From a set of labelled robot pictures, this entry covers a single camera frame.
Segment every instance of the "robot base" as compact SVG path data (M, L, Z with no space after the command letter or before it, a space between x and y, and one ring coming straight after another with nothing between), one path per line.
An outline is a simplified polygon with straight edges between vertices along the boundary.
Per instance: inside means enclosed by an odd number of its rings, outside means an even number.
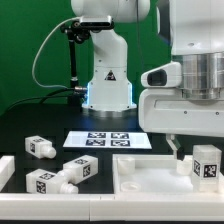
M88 116L100 117L100 118L121 118L137 115L137 108L131 108L123 111L102 111L102 110L93 110L90 108L82 108L83 114Z

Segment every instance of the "small white block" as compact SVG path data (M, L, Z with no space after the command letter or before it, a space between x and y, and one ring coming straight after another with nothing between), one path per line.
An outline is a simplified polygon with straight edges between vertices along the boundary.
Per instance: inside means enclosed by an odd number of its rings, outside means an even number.
M14 156L3 156L0 159L0 191L15 172Z
M195 191L218 191L221 155L213 145L194 146L191 182Z
M37 158L52 159L56 156L56 150L52 147L52 142L40 137L33 136L25 139L26 151Z
M35 170L26 175L26 189L34 194L77 194L78 188L66 179L46 170Z
M68 182L78 184L98 173L98 159L92 156L82 156L63 165L58 175L64 176Z
M118 157L117 166L119 174L133 174L135 172L135 158L131 156Z

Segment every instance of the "black table surface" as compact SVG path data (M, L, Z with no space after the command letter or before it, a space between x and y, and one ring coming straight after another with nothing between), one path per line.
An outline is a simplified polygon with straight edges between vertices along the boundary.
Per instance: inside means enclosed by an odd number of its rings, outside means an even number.
M163 134L148 134L152 150L100 148L76 148L65 150L63 144L69 131L142 132L138 125L137 116L108 119L83 115L78 108L69 107L67 105L18 105L0 116L0 156L14 155L16 168L15 173L2 190L2 193L25 193L25 176L27 173L36 169L58 172L62 169L65 162L76 159L82 155L91 155L99 159L99 172L97 175L78 184L79 192L82 194L113 194L113 154L172 154L172 150L168 146L165 135ZM54 159L40 160L25 152L25 138L35 135L39 135L53 142L53 146L57 150L57 156ZM224 148L224 138L178 136L178 140L183 146L185 154L192 154L193 145L213 144L221 150ZM4 222L26 223L24 221Z

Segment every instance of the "white cylinder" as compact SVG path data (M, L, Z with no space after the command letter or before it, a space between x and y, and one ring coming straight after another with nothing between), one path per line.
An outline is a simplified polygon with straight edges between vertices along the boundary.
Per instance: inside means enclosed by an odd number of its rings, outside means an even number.
M121 184L121 191L122 192L140 192L141 185L136 182L123 182Z
M118 173L121 175L130 175L135 172L135 158L119 157L117 160Z
M192 172L192 159L184 161L177 160L177 173L183 176L190 176Z
M44 145L41 147L41 155L53 159L56 156L56 150L49 145Z
M60 189L61 194L78 194L78 192L79 189L76 186L67 183L64 183Z

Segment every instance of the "white cube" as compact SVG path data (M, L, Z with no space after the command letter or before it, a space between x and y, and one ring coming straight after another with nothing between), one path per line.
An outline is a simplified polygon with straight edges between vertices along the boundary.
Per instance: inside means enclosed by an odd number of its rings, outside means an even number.
M58 175L64 176L67 181L78 184L98 173L98 159L92 156L82 156L67 162Z
M194 146L191 181L195 191L218 191L221 155L213 145Z
M46 170L37 169L26 175L27 192L33 194L76 194L78 188L66 179Z
M25 139L26 151L37 158L54 158L56 150L52 147L52 142L40 137L32 136Z

